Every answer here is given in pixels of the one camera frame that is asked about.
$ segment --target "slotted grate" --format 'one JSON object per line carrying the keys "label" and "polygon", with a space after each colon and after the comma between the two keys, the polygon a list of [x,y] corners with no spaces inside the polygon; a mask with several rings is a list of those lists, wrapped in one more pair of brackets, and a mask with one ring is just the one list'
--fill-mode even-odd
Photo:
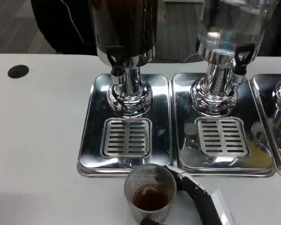
{"label": "slotted grate", "polygon": [[104,124],[101,154],[111,158],[148,156],[151,124],[149,119],[108,119]]}
{"label": "slotted grate", "polygon": [[239,118],[198,118],[202,152],[209,156],[246,156],[249,152],[242,124]]}

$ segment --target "black dot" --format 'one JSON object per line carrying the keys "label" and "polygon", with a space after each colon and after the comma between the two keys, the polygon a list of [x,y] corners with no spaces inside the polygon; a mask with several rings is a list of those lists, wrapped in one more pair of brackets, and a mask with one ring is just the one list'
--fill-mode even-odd
{"label": "black dot", "polygon": [[25,65],[17,65],[9,69],[7,75],[10,78],[21,78],[29,72],[29,68]]}

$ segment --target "stainless steel drip tray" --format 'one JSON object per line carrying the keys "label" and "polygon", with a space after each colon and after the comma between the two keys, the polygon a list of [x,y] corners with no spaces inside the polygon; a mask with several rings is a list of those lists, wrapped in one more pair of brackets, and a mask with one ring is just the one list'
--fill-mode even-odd
{"label": "stainless steel drip tray", "polygon": [[200,117],[195,120],[195,124],[199,132],[199,146],[205,155],[217,157],[248,155],[243,122],[239,118]]}
{"label": "stainless steel drip tray", "polygon": [[169,82],[162,75],[142,74],[153,93],[150,109],[119,118],[107,102],[111,75],[96,78],[89,99],[77,169],[83,176],[126,176],[134,167],[172,162]]}
{"label": "stainless steel drip tray", "polygon": [[267,177],[274,164],[248,81],[238,87],[226,117],[206,117],[192,106],[190,89],[204,74],[172,79],[177,165],[193,175]]}
{"label": "stainless steel drip tray", "polygon": [[280,81],[281,74],[261,74],[251,79],[250,86],[281,175],[281,110],[273,98],[273,91]]}
{"label": "stainless steel drip tray", "polygon": [[110,118],[104,123],[101,155],[149,157],[152,151],[152,122],[149,119]]}

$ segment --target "metal cup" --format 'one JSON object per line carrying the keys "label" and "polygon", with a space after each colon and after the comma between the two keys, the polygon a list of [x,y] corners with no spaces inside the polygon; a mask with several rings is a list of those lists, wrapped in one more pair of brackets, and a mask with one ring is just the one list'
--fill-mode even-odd
{"label": "metal cup", "polygon": [[[133,204],[133,196],[147,185],[157,185],[168,197],[168,204],[162,209],[145,211]],[[133,169],[124,184],[125,197],[129,203],[132,215],[137,223],[143,218],[149,218],[162,224],[169,215],[174,197],[176,195],[176,182],[173,175],[164,167],[156,164],[143,164]]]}

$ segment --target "brown liquid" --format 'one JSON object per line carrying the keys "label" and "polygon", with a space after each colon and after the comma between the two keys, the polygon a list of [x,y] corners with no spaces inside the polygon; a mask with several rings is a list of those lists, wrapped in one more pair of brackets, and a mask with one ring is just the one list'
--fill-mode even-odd
{"label": "brown liquid", "polygon": [[147,185],[140,188],[133,196],[132,203],[139,209],[155,211],[169,203],[168,196],[157,185]]}
{"label": "brown liquid", "polygon": [[122,45],[127,58],[155,45],[158,0],[89,0],[97,47]]}

